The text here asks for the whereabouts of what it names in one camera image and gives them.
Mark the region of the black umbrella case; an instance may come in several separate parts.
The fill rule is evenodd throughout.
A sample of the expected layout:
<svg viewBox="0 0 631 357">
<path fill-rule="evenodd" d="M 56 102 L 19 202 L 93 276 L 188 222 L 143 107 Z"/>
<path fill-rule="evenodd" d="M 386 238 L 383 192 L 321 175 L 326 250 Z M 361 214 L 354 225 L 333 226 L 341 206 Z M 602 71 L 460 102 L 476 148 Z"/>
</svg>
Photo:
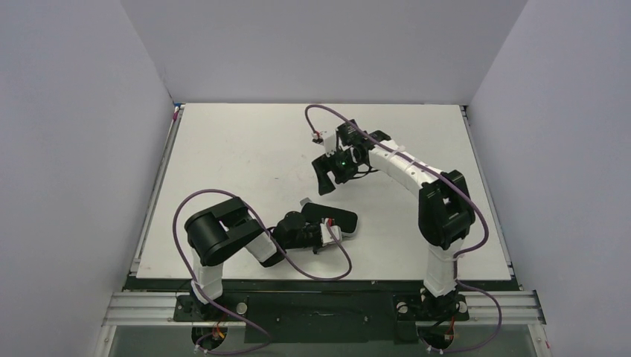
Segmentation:
<svg viewBox="0 0 631 357">
<path fill-rule="evenodd" d="M 321 205 L 303 199 L 301 201 L 301 214 L 310 224 L 325 223 L 329 219 L 333 220 L 333 224 L 339 226 L 342 237 L 355 237 L 359 228 L 359 216 L 350 210 L 336 208 L 328 205 Z"/>
</svg>

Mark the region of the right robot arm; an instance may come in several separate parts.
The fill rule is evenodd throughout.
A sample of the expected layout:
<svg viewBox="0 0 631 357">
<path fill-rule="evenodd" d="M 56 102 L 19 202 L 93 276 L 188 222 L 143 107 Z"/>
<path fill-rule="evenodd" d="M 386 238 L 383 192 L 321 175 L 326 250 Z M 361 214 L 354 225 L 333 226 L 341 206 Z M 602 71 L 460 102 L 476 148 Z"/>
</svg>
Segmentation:
<svg viewBox="0 0 631 357">
<path fill-rule="evenodd" d="M 314 132 L 324 154 L 312 162 L 323 196 L 355 177 L 365 165 L 401 184 L 418 201 L 418 227 L 429 244 L 420 308 L 429 320 L 451 318 L 465 311 L 458 302 L 454 254 L 475 223 L 464 176 L 457 170 L 438 172 L 416 160 L 384 132 L 370 134 L 344 123 L 330 135 Z"/>
</svg>

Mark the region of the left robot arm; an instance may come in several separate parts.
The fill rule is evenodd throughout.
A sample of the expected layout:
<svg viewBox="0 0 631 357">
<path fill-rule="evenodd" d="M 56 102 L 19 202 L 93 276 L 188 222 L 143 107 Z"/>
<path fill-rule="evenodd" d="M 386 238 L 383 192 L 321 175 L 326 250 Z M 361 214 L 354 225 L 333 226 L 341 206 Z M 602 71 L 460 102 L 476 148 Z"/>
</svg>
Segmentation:
<svg viewBox="0 0 631 357">
<path fill-rule="evenodd" d="M 196 254 L 193 272 L 197 281 L 191 284 L 191 291 L 203 305 L 222 296 L 223 263 L 242 248 L 269 268 L 283 261 L 289 249 L 323 246 L 321 225 L 308 222 L 297 211 L 287 213 L 271 234 L 265 233 L 240 197 L 195 213 L 185 222 L 185 231 Z"/>
</svg>

